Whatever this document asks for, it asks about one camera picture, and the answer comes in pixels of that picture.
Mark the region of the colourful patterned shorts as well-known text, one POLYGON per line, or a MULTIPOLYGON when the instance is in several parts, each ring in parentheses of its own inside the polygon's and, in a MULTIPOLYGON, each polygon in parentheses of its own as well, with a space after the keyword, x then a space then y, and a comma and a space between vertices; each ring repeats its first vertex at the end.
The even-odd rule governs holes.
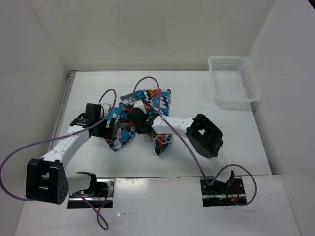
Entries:
POLYGON ((172 142, 172 135, 156 133, 149 124, 160 114, 169 115, 170 89, 145 89, 121 97, 118 107, 108 116, 114 124, 106 142, 113 151, 126 146, 135 134, 147 134, 154 142, 156 155, 160 156, 172 142))

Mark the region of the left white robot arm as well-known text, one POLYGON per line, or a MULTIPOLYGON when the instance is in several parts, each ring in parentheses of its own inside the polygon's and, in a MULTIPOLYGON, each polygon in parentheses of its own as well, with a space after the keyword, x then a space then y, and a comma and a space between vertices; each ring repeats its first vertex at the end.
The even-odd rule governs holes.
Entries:
POLYGON ((115 126, 114 118, 109 118, 113 110, 106 103, 88 103, 85 111, 70 123, 65 137, 43 157, 28 162, 27 199, 61 204, 67 195, 79 191, 89 197, 97 193, 96 174, 79 171, 75 175, 67 175, 66 169, 90 137, 109 138, 115 126))

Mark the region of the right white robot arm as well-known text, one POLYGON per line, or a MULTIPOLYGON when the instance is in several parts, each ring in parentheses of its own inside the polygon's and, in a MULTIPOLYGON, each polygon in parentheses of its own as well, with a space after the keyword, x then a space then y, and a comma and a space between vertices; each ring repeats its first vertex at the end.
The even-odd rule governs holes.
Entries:
POLYGON ((127 117, 134 123, 139 134, 171 134, 187 138, 188 147, 193 147, 200 156, 209 159, 215 176, 216 188, 227 193, 233 188, 235 174, 229 170, 223 150, 223 133, 206 116, 174 118, 157 113, 148 114, 140 108, 132 108, 127 117))

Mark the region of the white perforated plastic basket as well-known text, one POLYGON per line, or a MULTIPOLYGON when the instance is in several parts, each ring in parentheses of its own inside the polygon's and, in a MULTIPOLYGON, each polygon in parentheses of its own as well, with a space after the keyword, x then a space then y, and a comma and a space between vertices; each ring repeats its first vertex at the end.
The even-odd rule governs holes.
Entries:
POLYGON ((208 58, 214 103, 232 108, 245 107, 262 99, 256 74, 248 57, 208 58))

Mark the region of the aluminium table edge rail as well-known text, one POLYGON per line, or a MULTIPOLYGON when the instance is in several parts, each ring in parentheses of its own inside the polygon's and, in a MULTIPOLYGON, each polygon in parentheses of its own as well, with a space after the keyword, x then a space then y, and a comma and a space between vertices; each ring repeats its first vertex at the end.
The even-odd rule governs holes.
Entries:
POLYGON ((57 120, 53 129, 53 133, 52 133, 52 138, 56 137, 57 134, 59 134, 59 128, 61 128, 62 122, 63 122, 63 118, 64 118, 64 113, 66 110, 66 105, 68 103, 68 99, 71 93, 71 89, 72 89, 72 85, 73 85, 73 80, 75 78, 77 70, 70 70, 69 74, 68 74, 68 78, 67 78, 67 83, 65 86, 65 90, 63 93, 63 97, 62 97, 62 101, 61 101, 61 105, 59 108, 59 112, 57 115, 57 120))

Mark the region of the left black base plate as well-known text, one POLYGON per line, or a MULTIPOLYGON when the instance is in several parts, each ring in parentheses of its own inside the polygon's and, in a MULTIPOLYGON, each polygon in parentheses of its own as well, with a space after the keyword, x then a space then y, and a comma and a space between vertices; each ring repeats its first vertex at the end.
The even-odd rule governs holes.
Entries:
MULTIPOLYGON (((79 190, 76 193, 82 196, 87 202, 89 202, 96 209, 112 208, 114 198, 114 179, 98 178, 97 184, 94 189, 79 190)), ((69 196, 67 209, 85 209, 90 206, 80 197, 76 197, 73 194, 69 196)))

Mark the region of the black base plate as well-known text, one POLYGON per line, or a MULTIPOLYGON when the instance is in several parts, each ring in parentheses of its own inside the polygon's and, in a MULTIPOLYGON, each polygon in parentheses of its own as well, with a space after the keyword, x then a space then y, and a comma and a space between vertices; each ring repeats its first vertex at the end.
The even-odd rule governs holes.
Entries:
POLYGON ((243 181, 240 177, 235 178, 230 187, 219 181, 208 186, 203 178, 200 179, 200 185, 204 207, 235 206, 235 201, 240 204, 247 203, 243 181))
MULTIPOLYGON (((89 202, 96 209, 112 208, 114 198, 114 179, 98 178, 97 184, 94 189, 79 190, 76 193, 82 196, 87 202, 89 202)), ((67 209, 85 209, 90 206, 80 197, 76 197, 73 194, 69 196, 67 209)))

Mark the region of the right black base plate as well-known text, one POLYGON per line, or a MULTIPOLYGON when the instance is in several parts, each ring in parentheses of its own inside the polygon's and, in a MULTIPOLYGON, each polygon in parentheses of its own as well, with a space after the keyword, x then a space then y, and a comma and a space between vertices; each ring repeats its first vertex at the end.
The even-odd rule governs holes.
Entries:
POLYGON ((203 178, 200 179, 200 185, 204 207, 235 206, 235 201, 240 204, 247 203, 243 181, 240 177, 235 178, 230 187, 219 181, 208 186, 203 178))

